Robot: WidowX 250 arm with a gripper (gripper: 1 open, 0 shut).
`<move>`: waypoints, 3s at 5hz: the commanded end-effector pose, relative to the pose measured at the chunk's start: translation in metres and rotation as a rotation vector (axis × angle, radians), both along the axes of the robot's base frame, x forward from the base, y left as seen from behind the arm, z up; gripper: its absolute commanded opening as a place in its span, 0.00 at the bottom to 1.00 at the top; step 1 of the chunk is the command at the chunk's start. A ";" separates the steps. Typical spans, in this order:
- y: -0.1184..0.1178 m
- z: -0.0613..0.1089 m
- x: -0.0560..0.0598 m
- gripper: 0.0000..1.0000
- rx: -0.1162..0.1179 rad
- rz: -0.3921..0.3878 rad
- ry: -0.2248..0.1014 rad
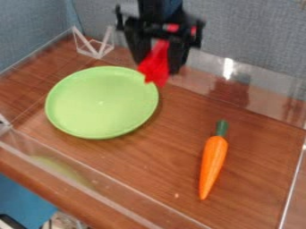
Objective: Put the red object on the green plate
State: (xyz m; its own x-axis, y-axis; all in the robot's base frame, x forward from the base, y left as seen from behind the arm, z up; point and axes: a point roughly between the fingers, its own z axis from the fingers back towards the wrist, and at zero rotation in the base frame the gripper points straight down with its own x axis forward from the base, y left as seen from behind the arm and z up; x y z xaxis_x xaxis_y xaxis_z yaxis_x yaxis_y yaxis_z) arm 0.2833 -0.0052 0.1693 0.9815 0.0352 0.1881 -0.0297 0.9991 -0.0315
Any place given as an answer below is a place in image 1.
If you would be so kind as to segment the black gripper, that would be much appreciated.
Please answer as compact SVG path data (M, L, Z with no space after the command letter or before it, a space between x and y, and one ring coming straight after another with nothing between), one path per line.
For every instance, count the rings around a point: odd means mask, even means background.
M176 74L189 47L200 48L204 21L187 13L181 4L117 4L114 14L134 63L150 52L149 38L165 39L168 71Z

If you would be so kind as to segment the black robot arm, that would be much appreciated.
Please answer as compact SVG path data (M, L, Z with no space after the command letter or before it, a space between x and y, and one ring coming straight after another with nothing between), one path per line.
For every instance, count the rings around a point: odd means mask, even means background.
M182 0L134 0L117 4L114 14L134 63L141 64L153 52L152 40L157 39L168 44L166 72L176 74L189 48L200 48L205 21L184 11Z

